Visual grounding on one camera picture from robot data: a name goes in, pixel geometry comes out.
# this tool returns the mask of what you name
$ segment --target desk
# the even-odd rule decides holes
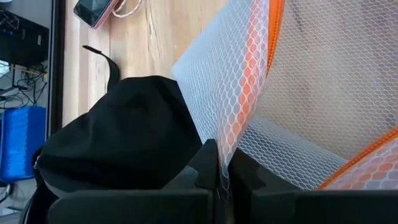
[[[106,92],[106,60],[82,45],[110,55],[123,78],[168,77],[171,66],[227,0],[144,0],[136,14],[125,19],[111,16],[98,30],[75,17],[76,2],[66,3],[63,125],[86,113]],[[125,11],[136,3],[127,0]]]

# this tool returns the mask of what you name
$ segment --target blue plastic bin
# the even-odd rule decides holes
[[[45,141],[45,108],[27,106],[2,114],[0,180],[33,177],[32,156]]]

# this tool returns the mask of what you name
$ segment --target white cable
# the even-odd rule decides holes
[[[114,16],[116,16],[117,18],[123,19],[123,18],[125,18],[127,16],[133,15],[138,10],[139,6],[142,3],[142,0],[138,0],[138,3],[137,3],[136,7],[133,10],[131,10],[130,12],[128,12],[126,14],[123,14],[123,15],[118,14],[118,12],[120,12],[122,10],[123,6],[127,3],[127,1],[128,0],[123,0],[122,3],[120,4],[120,6],[117,9],[112,11]]]

